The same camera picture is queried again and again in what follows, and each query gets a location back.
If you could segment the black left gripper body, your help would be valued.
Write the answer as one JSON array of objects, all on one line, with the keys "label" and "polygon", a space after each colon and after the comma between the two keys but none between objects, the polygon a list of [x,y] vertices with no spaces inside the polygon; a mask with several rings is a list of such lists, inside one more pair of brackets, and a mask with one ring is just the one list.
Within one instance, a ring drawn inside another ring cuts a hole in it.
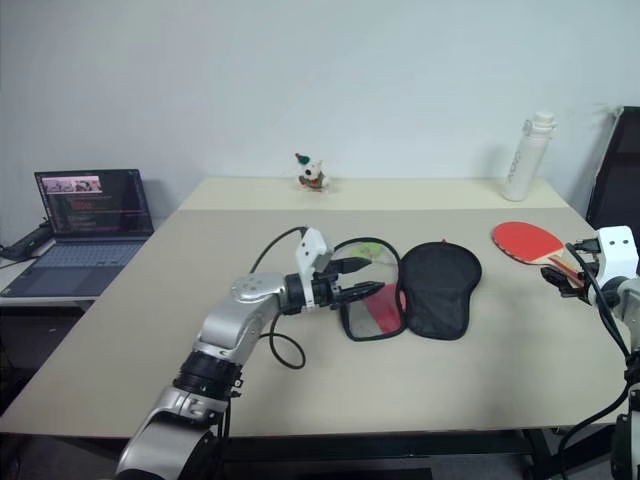
[{"label": "black left gripper body", "polygon": [[336,310],[347,304],[348,298],[338,284],[339,278],[339,273],[316,272],[313,274],[311,286],[315,307],[329,307],[332,310]]}]

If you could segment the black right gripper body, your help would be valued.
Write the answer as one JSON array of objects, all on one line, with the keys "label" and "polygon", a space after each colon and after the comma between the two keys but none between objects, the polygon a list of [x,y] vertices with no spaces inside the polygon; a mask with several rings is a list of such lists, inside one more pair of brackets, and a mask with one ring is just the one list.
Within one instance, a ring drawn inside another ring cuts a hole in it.
[{"label": "black right gripper body", "polygon": [[578,298],[584,303],[597,302],[595,277],[589,269],[586,271],[570,269],[569,280],[573,285],[569,293],[571,298]]}]

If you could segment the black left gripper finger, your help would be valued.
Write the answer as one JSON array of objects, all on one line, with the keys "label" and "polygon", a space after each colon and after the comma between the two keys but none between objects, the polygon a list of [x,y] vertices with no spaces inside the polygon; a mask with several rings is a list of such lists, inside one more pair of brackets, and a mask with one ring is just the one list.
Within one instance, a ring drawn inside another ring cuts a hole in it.
[{"label": "black left gripper finger", "polygon": [[331,261],[331,268],[337,274],[357,272],[371,264],[371,260],[363,257],[346,257]]},{"label": "black left gripper finger", "polygon": [[372,296],[385,287],[384,282],[365,281],[340,291],[341,303],[353,303]]}]

